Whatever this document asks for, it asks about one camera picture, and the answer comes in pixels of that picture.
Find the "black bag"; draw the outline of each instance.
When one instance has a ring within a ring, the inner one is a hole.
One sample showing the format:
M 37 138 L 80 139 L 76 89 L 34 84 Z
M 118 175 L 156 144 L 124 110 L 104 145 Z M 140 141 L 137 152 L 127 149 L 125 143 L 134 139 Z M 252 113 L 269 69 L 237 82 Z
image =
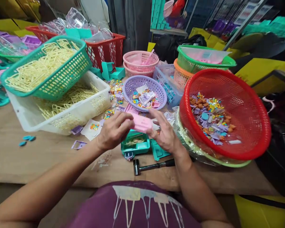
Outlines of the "black bag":
M 162 35 L 154 46 L 154 52 L 158 55 L 159 60 L 167 61 L 168 64 L 172 64 L 178 56 L 177 48 L 181 44 L 207 46 L 205 38 L 200 34 L 194 35 L 189 39 L 180 40 L 175 40 L 169 35 Z

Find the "hand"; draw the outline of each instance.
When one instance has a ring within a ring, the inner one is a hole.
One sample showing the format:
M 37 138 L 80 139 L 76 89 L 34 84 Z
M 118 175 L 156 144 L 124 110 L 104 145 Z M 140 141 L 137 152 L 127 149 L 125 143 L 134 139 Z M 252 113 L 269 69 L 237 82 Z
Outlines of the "hand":
M 130 113 L 116 111 L 104 122 L 100 134 L 95 138 L 98 147 L 102 152 L 114 149 L 125 140 L 133 126 L 133 116 Z
M 164 114 L 155 109 L 149 109 L 149 112 L 157 119 L 154 123 L 161 127 L 161 132 L 158 134 L 153 129 L 148 129 L 147 134 L 156 140 L 161 148 L 173 155 L 185 149 Z

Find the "red colander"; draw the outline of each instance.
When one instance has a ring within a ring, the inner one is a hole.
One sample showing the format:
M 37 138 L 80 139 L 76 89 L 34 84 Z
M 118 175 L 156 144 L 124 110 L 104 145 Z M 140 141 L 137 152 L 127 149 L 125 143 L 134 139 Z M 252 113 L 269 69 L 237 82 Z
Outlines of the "red colander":
M 205 98 L 222 101 L 226 113 L 231 116 L 231 124 L 236 126 L 231 135 L 242 143 L 224 142 L 218 146 L 204 135 L 195 121 L 189 101 L 198 92 Z M 243 80 L 223 70 L 202 70 L 189 79 L 180 101 L 180 120 L 202 150 L 207 152 L 212 149 L 232 159 L 243 161 L 261 156 L 271 139 L 269 117 L 257 94 Z

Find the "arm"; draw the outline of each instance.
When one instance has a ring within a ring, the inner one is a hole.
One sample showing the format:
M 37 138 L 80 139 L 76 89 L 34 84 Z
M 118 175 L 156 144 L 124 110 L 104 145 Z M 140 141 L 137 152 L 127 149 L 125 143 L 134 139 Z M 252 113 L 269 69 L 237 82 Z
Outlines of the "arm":
M 0 224 L 18 223 L 19 227 L 38 225 L 81 173 L 102 153 L 115 148 L 126 137 L 133 125 L 132 119 L 131 114 L 116 112 L 105 121 L 99 136 L 74 157 L 54 166 L 12 194 L 0 204 Z
M 147 133 L 164 150 L 173 155 L 183 197 L 196 219 L 201 222 L 203 227 L 232 227 L 223 208 L 199 175 L 170 123 L 161 112 L 156 110 L 149 112 L 156 117 L 158 121 L 156 124 L 160 125 L 162 131 L 158 134 L 150 129 Z

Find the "red object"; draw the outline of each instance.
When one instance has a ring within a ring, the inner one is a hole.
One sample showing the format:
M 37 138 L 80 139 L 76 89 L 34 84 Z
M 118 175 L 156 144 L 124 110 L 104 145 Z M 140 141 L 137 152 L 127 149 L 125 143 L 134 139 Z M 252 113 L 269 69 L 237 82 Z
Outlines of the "red object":
M 189 98 L 200 92 L 206 98 L 222 101 L 225 111 L 236 126 L 233 134 L 242 143 L 217 146 L 200 130 L 192 114 Z M 211 149 L 237 160 L 252 160 L 261 156 L 269 146 L 271 127 L 267 111 L 256 93 L 243 80 L 230 72 L 206 69 L 197 72 L 186 84 L 180 101 L 180 120 L 204 152 Z
M 170 14 L 170 17 L 179 17 L 181 16 L 181 10 L 185 6 L 185 0 L 177 0 L 177 2 L 174 4 L 172 8 L 172 13 Z
M 38 26 L 28 26 L 25 28 L 33 32 L 42 43 L 48 41 L 58 34 L 43 31 Z M 114 38 L 98 43 L 86 42 L 86 52 L 88 53 L 93 67 L 99 68 L 102 72 L 101 62 L 114 62 L 115 66 L 123 63 L 123 40 L 125 36 L 113 33 Z

